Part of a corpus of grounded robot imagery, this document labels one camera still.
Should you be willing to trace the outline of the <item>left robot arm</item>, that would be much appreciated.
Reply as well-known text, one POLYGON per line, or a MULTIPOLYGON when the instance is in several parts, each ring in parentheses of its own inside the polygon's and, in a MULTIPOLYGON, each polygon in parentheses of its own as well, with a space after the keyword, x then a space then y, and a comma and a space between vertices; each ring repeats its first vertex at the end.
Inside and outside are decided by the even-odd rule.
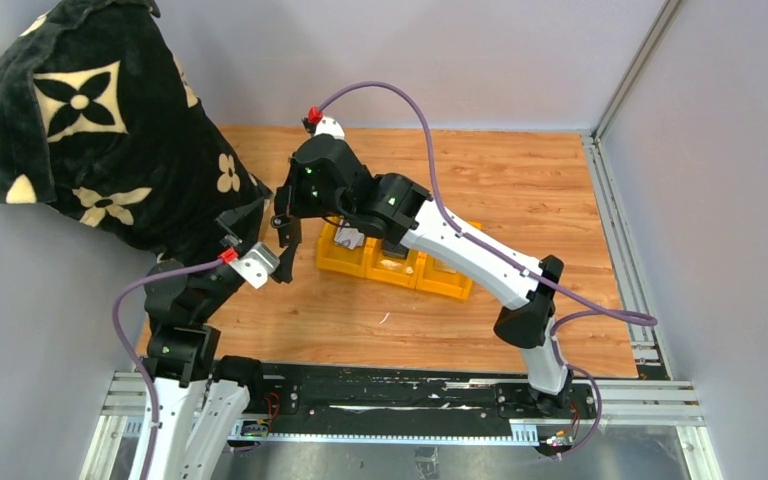
POLYGON ((147 399, 133 479, 208 479, 224 451, 239 449, 240 441, 230 436, 243 413, 263 413, 272 421, 282 409, 260 361, 215 357, 221 333, 207 321, 244 285, 290 281, 300 222, 288 215, 272 219, 283 249, 275 255, 261 243, 243 243, 232 230, 241 219, 239 209, 218 217, 225 235, 210 261, 166 260, 129 287, 144 289, 152 325, 137 365, 147 399))

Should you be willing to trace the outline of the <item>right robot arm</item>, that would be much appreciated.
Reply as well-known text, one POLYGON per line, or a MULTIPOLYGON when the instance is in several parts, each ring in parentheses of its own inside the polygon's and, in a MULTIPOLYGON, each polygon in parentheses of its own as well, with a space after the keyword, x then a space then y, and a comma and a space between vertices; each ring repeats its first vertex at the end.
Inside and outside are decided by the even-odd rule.
POLYGON ((298 240, 287 230, 300 220, 330 216, 368 238, 441 260, 492 293, 501 304, 493 331, 520 350, 535 411, 552 418, 569 407, 572 374, 551 334, 559 258, 506 247, 447 210, 439 195, 399 173, 372 174, 345 140, 320 134, 291 154, 271 222, 287 245, 298 240))

